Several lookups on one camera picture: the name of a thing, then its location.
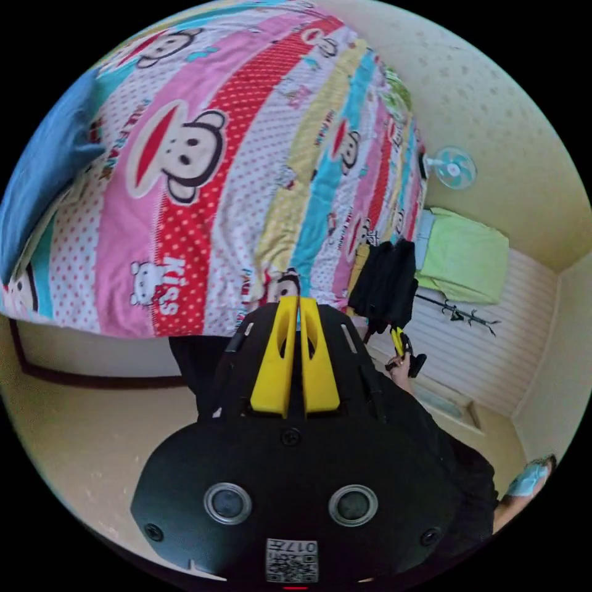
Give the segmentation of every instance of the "hand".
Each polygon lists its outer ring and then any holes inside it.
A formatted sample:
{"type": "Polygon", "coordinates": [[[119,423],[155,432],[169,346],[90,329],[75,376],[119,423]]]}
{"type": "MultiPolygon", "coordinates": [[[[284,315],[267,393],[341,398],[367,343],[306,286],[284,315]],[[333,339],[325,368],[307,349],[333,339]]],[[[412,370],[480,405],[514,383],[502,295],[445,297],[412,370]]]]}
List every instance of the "hand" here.
{"type": "Polygon", "coordinates": [[[391,380],[401,389],[411,392],[411,383],[409,382],[409,366],[411,364],[411,356],[406,351],[403,357],[396,356],[388,361],[388,364],[395,363],[394,367],[389,370],[391,380]]]}

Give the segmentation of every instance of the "coat rack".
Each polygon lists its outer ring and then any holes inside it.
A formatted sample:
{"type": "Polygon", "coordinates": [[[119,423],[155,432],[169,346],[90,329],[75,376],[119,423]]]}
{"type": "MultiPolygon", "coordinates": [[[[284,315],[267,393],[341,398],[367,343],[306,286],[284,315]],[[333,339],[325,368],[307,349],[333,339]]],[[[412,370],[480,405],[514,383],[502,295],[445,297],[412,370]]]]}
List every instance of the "coat rack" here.
{"type": "Polygon", "coordinates": [[[487,327],[494,337],[497,337],[497,335],[495,334],[495,331],[491,328],[491,325],[497,325],[498,323],[501,323],[501,321],[486,321],[482,318],[479,318],[478,316],[475,316],[475,313],[477,312],[476,308],[474,308],[471,311],[471,313],[469,314],[469,313],[466,313],[462,310],[459,310],[459,308],[456,305],[448,304],[448,299],[445,299],[444,302],[442,303],[442,302],[439,302],[438,300],[433,300],[432,298],[428,298],[427,296],[421,296],[420,294],[416,294],[415,297],[421,298],[421,300],[425,300],[427,302],[431,302],[432,304],[437,304],[438,306],[440,306],[442,308],[443,315],[445,314],[446,310],[450,311],[451,312],[451,315],[450,315],[451,321],[467,321],[469,323],[469,326],[471,326],[471,323],[473,323],[473,322],[479,323],[480,325],[487,327]]]}

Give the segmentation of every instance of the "blue stripe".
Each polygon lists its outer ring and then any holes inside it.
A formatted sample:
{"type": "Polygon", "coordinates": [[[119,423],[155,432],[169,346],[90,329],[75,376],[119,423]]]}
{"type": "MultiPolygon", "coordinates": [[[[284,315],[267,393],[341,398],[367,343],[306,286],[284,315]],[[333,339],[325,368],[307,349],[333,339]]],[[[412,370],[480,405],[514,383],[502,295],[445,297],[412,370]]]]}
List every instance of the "blue stripe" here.
{"type": "MultiPolygon", "coordinates": [[[[216,20],[220,17],[238,14],[239,12],[243,12],[245,10],[250,10],[253,8],[274,7],[285,2],[286,0],[266,0],[265,2],[261,2],[260,4],[248,2],[245,4],[240,4],[238,6],[213,9],[210,12],[206,12],[197,16],[186,17],[180,20],[178,23],[172,24],[171,27],[177,31],[183,31],[185,29],[194,27],[202,27],[211,20],[216,20]]],[[[157,27],[158,24],[159,23],[156,23],[155,25],[152,25],[149,28],[157,27]]],[[[131,62],[129,62],[125,66],[122,66],[121,68],[116,68],[115,70],[105,72],[101,76],[97,77],[96,85],[92,93],[91,118],[94,118],[96,116],[99,109],[105,104],[111,93],[114,92],[114,90],[119,85],[123,84],[127,77],[134,71],[138,59],[139,56],[135,57],[131,62]]]]}
{"type": "Polygon", "coordinates": [[[56,216],[54,215],[41,235],[37,248],[35,248],[31,257],[31,267],[33,268],[35,289],[39,301],[38,313],[50,319],[54,317],[54,307],[49,289],[49,259],[51,257],[51,240],[54,235],[55,220],[56,216]]]}
{"type": "MultiPolygon", "coordinates": [[[[403,208],[404,210],[407,209],[407,204],[405,203],[405,197],[407,194],[407,185],[409,184],[409,174],[411,172],[411,156],[413,154],[413,149],[415,146],[415,126],[411,125],[409,129],[409,139],[407,140],[407,151],[405,152],[405,163],[403,164],[403,178],[401,180],[401,192],[399,193],[399,197],[397,199],[397,207],[398,210],[403,208]]],[[[391,242],[396,242],[399,238],[399,234],[395,231],[393,232],[393,236],[390,238],[391,242]]]]}
{"type": "MultiPolygon", "coordinates": [[[[339,117],[339,120],[348,120],[350,130],[357,130],[360,125],[360,113],[375,67],[374,54],[367,51],[350,80],[350,92],[339,117]]],[[[330,151],[329,148],[323,155],[317,175],[311,183],[308,209],[290,263],[290,267],[296,269],[300,276],[300,293],[304,297],[310,293],[310,272],[323,245],[327,216],[342,179],[342,161],[340,158],[333,161],[330,151]]]]}

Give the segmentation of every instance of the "black clothing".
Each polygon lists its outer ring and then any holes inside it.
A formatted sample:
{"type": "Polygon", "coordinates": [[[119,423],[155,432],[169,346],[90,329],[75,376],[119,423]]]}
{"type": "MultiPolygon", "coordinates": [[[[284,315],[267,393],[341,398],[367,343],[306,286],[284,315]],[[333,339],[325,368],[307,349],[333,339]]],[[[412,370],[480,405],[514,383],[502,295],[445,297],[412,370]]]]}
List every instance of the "black clothing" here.
{"type": "Polygon", "coordinates": [[[370,253],[351,292],[348,304],[368,318],[368,333],[383,333],[390,324],[402,329],[411,320],[415,279],[415,244],[399,240],[370,247],[370,253]]]}
{"type": "Polygon", "coordinates": [[[168,344],[181,375],[195,395],[197,409],[207,407],[214,373],[230,337],[169,337],[168,344]]]}
{"type": "MultiPolygon", "coordinates": [[[[226,337],[171,337],[171,351],[182,376],[195,394],[198,409],[211,407],[210,390],[216,365],[229,342],[226,337]]],[[[449,561],[479,545],[493,533],[497,492],[493,467],[477,451],[439,428],[432,416],[409,393],[377,372],[389,424],[406,432],[418,448],[426,449],[443,464],[462,493],[452,526],[438,543],[428,562],[449,561]]]]}

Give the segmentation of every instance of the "camera lens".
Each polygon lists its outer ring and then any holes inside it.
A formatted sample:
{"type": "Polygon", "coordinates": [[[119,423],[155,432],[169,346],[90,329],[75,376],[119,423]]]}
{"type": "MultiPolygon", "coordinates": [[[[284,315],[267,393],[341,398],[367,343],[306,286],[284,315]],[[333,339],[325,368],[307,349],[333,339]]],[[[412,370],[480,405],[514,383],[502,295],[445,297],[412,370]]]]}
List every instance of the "camera lens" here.
{"type": "Polygon", "coordinates": [[[341,526],[362,526],[377,510],[376,494],[364,485],[346,485],[329,500],[329,515],[341,526]]]}
{"type": "Polygon", "coordinates": [[[203,505],[211,518],[227,525],[244,522],[252,508],[249,494],[234,483],[212,485],[205,492],[203,505]]]}

